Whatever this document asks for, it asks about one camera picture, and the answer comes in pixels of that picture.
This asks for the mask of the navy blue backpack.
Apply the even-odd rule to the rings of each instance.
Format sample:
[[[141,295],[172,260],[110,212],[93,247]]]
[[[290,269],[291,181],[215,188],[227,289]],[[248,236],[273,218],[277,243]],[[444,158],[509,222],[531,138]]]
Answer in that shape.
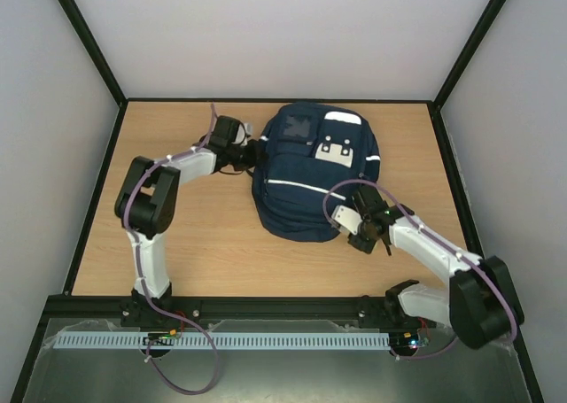
[[[255,167],[252,198],[265,230],[283,239],[324,243],[338,230],[327,217],[350,206],[356,180],[376,181],[377,139],[359,113],[330,105],[285,105],[264,127],[268,161]]]

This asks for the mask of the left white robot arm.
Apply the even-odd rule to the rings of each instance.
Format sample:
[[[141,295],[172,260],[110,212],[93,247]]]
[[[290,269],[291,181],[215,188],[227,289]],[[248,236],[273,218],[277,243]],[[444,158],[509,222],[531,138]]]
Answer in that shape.
[[[132,246],[137,293],[162,299],[171,292],[165,235],[175,216],[179,188],[226,166],[244,172],[260,159],[260,142],[252,139],[252,124],[214,115],[207,133],[189,149],[161,159],[138,156],[132,160],[114,213]]]

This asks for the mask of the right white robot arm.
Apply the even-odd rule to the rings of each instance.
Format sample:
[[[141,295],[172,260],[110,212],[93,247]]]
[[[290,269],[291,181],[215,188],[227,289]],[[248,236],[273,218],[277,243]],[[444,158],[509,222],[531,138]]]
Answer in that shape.
[[[471,349],[497,340],[515,341],[524,321],[506,264],[469,252],[429,228],[408,207],[386,203],[381,192],[362,184],[350,206],[339,205],[332,220],[356,249],[371,253],[377,242],[418,260],[445,285],[406,280],[384,295],[388,318],[399,325],[422,318],[447,326]]]

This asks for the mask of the black aluminium frame rail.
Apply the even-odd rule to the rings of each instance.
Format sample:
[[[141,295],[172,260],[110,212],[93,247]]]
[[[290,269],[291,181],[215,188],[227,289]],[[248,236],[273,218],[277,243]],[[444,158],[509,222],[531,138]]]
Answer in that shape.
[[[235,321],[330,321],[337,325],[355,323],[363,329],[407,331],[423,324],[440,327],[431,317],[419,314],[392,316],[383,297],[354,298],[221,298],[171,297],[167,310],[183,315],[205,328],[225,320]],[[166,330],[179,321],[151,309],[143,298],[81,297],[54,295],[47,299],[42,320],[116,319],[125,327]]]

